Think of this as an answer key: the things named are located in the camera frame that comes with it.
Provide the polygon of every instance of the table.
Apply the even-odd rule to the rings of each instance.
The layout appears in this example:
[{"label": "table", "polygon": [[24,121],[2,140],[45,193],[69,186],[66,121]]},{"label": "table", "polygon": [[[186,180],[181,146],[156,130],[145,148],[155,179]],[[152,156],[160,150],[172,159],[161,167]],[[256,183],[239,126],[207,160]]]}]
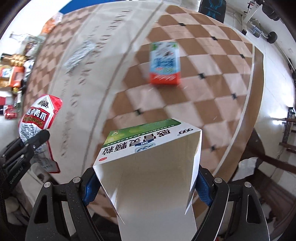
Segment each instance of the table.
[{"label": "table", "polygon": [[[85,40],[95,50],[66,73]],[[180,45],[179,86],[148,81],[149,44],[165,40]],[[63,100],[50,129],[60,183],[94,163],[111,130],[171,117],[203,130],[200,163],[227,181],[255,125],[263,82],[263,54],[224,24],[164,3],[112,2],[63,16],[35,62],[24,110],[45,93]],[[102,193],[98,199],[96,211],[116,222]],[[202,212],[202,203],[193,206]]]}]

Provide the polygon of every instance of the red package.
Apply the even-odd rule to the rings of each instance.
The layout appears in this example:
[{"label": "red package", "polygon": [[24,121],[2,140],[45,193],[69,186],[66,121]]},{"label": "red package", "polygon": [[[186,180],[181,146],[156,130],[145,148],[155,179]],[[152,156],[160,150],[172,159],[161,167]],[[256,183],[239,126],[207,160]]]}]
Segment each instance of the red package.
[{"label": "red package", "polygon": [[[19,134],[22,141],[25,143],[39,131],[49,129],[61,107],[62,100],[58,97],[43,95],[37,99],[20,120]],[[35,150],[32,161],[38,162],[49,173],[60,172],[48,141]]]}]

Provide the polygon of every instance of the green label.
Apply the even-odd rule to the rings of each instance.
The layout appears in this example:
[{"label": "green label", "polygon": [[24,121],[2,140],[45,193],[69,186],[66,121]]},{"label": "green label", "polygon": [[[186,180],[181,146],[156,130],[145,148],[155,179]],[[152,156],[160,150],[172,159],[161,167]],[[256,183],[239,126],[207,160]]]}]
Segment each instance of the green label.
[{"label": "green label", "polygon": [[181,122],[174,119],[162,120],[154,123],[143,124],[124,128],[121,130],[111,131],[107,137],[103,147],[110,146],[121,141],[125,141],[137,136],[145,135],[154,131],[159,131],[165,128],[180,125]]}]

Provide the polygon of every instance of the brown border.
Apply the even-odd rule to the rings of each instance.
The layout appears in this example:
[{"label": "brown border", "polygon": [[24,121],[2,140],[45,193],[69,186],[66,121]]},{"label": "brown border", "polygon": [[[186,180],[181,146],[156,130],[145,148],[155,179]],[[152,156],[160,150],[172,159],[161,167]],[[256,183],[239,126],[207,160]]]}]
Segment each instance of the brown border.
[{"label": "brown border", "polygon": [[[234,143],[216,174],[226,182],[229,181],[240,161],[259,114],[264,85],[263,57],[263,53],[255,47],[253,81],[246,112]],[[196,218],[207,207],[200,199],[196,200],[192,206]]]}]

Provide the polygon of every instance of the blue mat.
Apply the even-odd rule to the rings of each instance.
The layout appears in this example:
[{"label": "blue mat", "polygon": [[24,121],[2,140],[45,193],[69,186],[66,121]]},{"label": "blue mat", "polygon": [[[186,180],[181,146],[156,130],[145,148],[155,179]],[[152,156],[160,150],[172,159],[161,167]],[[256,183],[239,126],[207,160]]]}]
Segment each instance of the blue mat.
[{"label": "blue mat", "polygon": [[88,7],[91,5],[96,5],[105,2],[117,2],[122,0],[72,0],[66,6],[64,6],[60,12],[66,14],[72,11],[75,11],[80,8]]}]

